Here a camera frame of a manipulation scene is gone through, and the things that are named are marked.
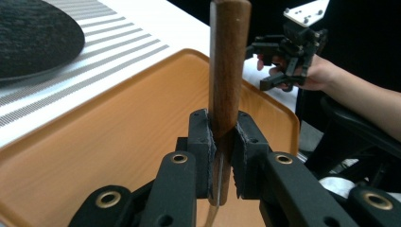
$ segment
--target black woven coaster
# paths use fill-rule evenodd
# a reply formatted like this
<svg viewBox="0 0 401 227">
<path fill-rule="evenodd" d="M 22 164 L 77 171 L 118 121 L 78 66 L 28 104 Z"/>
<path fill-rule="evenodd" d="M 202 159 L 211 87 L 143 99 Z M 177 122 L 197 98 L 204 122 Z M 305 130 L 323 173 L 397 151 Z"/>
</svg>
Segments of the black woven coaster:
<svg viewBox="0 0 401 227">
<path fill-rule="evenodd" d="M 39 76 L 73 60 L 82 29 L 42 0 L 0 1 L 0 80 Z"/>
</svg>

